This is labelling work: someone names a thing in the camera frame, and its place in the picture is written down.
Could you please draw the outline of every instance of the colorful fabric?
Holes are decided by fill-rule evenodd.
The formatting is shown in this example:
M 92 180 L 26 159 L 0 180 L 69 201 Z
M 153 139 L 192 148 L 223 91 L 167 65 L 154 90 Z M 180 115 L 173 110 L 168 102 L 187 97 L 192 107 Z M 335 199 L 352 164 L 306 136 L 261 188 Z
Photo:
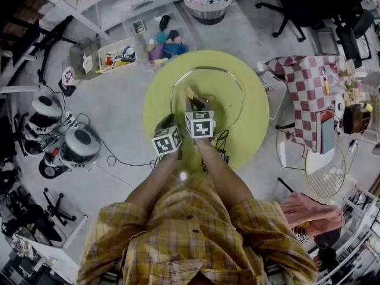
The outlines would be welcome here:
M 277 57 L 265 63 L 277 75 L 284 75 L 290 98 L 294 104 L 294 132 L 286 132 L 286 139 L 316 152 L 316 113 L 332 108 L 327 96 L 322 67 L 330 88 L 344 84 L 338 68 L 345 65 L 343 56 Z
M 77 284 L 90 284 L 120 261 L 122 284 L 265 284 L 274 262 L 295 284 L 315 284 L 316 268 L 276 202 L 246 200 L 227 212 L 206 175 L 173 181 L 150 217 L 121 202 L 101 210 L 87 240 Z
M 309 222 L 305 227 L 308 236 L 317 236 L 344 225 L 344 216 L 338 206 L 321 204 L 307 195 L 293 192 L 281 204 L 291 228 Z

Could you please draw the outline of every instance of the yellow plaid shirt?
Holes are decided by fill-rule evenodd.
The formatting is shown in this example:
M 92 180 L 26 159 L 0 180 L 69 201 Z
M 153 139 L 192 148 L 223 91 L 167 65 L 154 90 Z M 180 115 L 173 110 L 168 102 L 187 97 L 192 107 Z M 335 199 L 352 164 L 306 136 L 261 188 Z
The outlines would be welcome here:
M 250 199 L 227 212 L 212 180 L 192 175 L 171 187 L 150 217 L 127 202 L 102 208 L 77 284 L 90 284 L 117 263 L 122 284 L 185 285 L 198 272 L 214 284 L 265 284 L 268 261 L 295 284 L 315 284 L 313 261 L 276 202 Z

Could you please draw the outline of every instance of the yellow-green round table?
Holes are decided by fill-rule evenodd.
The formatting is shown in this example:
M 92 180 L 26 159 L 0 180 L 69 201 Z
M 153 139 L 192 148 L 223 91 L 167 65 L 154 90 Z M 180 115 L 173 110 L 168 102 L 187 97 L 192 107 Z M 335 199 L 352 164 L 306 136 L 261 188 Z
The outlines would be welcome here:
M 216 67 L 228 70 L 237 80 L 221 71 L 201 69 L 192 72 L 173 89 L 174 83 L 196 67 Z M 183 139 L 183 159 L 180 169 L 188 172 L 202 170 L 201 156 L 184 127 L 185 102 L 181 89 L 190 87 L 197 95 L 210 102 L 216 121 L 217 137 L 225 128 L 226 154 L 229 166 L 242 167 L 259 149 L 267 132 L 269 107 L 265 90 L 256 73 L 240 59 L 214 50 L 199 50 L 178 56 L 165 65 L 148 88 L 144 102 L 144 130 L 149 143 L 156 125 L 173 113 L 179 123 Z

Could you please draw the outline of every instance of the pink jacket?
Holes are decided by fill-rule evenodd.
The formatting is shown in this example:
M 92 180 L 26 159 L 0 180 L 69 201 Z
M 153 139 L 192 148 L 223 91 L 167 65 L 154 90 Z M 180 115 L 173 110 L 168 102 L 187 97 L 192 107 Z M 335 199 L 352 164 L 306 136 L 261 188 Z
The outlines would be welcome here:
M 338 206 L 321 204 L 302 193 L 293 192 L 282 203 L 281 209 L 290 228 L 308 221 L 308 236 L 314 237 L 344 225 L 343 212 Z

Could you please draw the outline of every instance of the gray floor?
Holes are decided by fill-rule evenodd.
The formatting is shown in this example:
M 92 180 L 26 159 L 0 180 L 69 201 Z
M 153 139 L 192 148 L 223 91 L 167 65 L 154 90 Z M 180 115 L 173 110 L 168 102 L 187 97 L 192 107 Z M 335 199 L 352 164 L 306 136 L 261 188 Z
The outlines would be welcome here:
M 303 43 L 297 41 L 292 24 L 285 28 L 279 38 L 272 38 L 271 33 L 279 28 L 282 15 L 265 8 L 256 9 L 255 3 L 259 1 L 275 3 L 275 0 L 236 0 L 230 6 L 226 18 L 216 26 L 204 26 L 189 17 L 186 20 L 199 35 L 202 48 L 235 55 L 257 72 L 264 69 L 265 61 L 277 56 L 315 54 L 314 43 L 306 28 L 304 31 L 308 39 Z M 123 38 L 120 30 L 113 31 L 113 34 L 114 40 Z M 93 34 L 78 22 L 73 22 L 66 35 L 80 40 L 84 36 Z M 69 44 L 60 42 L 54 47 L 49 60 L 46 80 L 55 90 L 58 90 L 57 83 L 61 77 L 61 61 L 68 55 L 69 47 Z M 375 61 L 373 67 L 378 67 L 375 58 L 372 60 Z M 17 83 L 34 84 L 39 62 L 40 60 L 29 63 Z M 121 160 L 130 163 L 149 162 L 155 158 L 155 153 L 143 131 L 143 103 L 153 78 L 152 72 L 141 67 L 129 69 L 128 72 L 120 70 L 106 73 L 91 81 L 82 82 L 77 91 L 66 98 L 66 103 L 74 114 L 83 112 L 91 118 L 91 125 Z M 41 93 L 49 94 L 49 91 L 42 87 Z M 17 101 L 18 111 L 25 112 L 30 106 L 33 95 L 14 96 L 14 98 Z M 291 122 L 292 104 L 287 97 L 282 104 L 280 114 L 282 114 L 281 123 Z M 277 122 L 278 119 L 270 122 L 261 148 L 245 167 L 237 170 L 238 174 L 256 198 L 283 200 L 289 192 L 277 182 L 277 177 L 280 176 L 294 190 L 318 199 L 310 191 L 302 171 L 283 169 L 280 166 L 275 148 L 274 127 Z M 350 137 L 340 139 L 344 152 L 350 140 Z M 286 147 L 287 153 L 290 153 L 288 161 L 302 164 L 302 148 L 288 142 Z M 365 143 L 360 145 L 342 194 L 356 183 L 369 187 L 379 174 L 380 157 L 371 156 L 371 149 L 372 145 Z M 65 194 L 63 205 L 68 211 L 81 211 L 90 219 L 94 219 L 102 206 L 123 201 L 151 170 L 149 166 L 133 168 L 122 164 L 110 167 L 107 165 L 108 155 L 103 147 L 97 166 L 92 170 L 89 172 L 75 170 L 54 180 L 44 179 L 39 174 L 38 164 L 41 156 L 19 155 L 17 159 L 23 171 L 21 180 L 39 204 L 46 205 L 42 192 L 44 187 L 48 187 L 56 196 L 60 192 Z M 76 261 L 79 261 L 81 255 L 88 225 L 78 234 L 70 247 L 69 254 Z

